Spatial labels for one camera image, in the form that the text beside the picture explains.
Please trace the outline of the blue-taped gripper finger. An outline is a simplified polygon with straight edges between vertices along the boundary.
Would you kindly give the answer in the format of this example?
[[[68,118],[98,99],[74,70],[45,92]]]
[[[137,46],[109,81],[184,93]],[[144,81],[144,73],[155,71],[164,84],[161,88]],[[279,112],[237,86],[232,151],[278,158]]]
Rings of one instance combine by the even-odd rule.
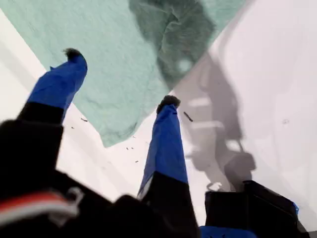
[[[88,66],[74,48],[64,50],[67,61],[51,67],[35,84],[18,118],[20,120],[62,124],[66,112],[81,88]]]
[[[157,107],[138,198],[182,238],[200,235],[192,205],[177,108],[166,95]]]

